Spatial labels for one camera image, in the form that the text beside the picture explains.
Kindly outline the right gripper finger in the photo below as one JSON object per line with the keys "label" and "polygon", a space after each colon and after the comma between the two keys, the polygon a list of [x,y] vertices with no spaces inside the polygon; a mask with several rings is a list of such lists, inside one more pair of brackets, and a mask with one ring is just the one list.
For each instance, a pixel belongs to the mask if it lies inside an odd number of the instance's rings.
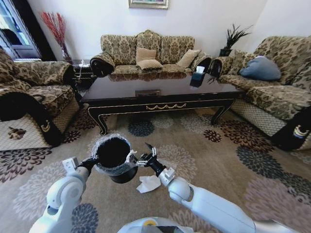
{"label": "right gripper finger", "polygon": [[136,166],[146,166],[147,165],[147,161],[146,160],[138,160],[136,158],[136,156],[132,156],[132,161]]}
{"label": "right gripper finger", "polygon": [[150,145],[148,143],[145,143],[145,144],[151,151],[151,153],[146,155],[146,158],[151,158],[151,157],[157,158],[156,147],[153,147],[152,145]]}

